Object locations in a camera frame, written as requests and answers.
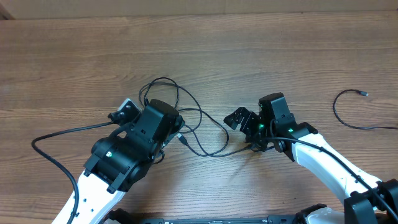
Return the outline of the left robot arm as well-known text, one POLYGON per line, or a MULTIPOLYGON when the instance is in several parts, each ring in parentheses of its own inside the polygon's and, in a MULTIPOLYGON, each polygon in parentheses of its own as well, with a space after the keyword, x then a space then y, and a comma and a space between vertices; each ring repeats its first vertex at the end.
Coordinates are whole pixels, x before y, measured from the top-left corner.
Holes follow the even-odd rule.
POLYGON ((95 142, 70 198, 54 223, 99 223, 146 176, 160 151, 185 124, 169 104, 153 99, 140 108, 129 98, 108 116, 119 127, 95 142))

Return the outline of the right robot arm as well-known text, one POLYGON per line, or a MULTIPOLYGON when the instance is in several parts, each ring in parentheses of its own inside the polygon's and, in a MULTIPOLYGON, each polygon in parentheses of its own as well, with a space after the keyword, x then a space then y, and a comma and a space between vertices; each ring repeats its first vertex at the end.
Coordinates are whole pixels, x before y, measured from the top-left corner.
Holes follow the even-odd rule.
POLYGON ((250 148, 268 150, 273 144, 291 161, 313 173, 343 205, 337 212, 312 205, 289 217, 289 223, 397 223, 397 180, 382 181, 333 149, 310 124, 297 123, 283 93, 259 99, 259 112, 239 107, 224 118, 239 128, 250 148))

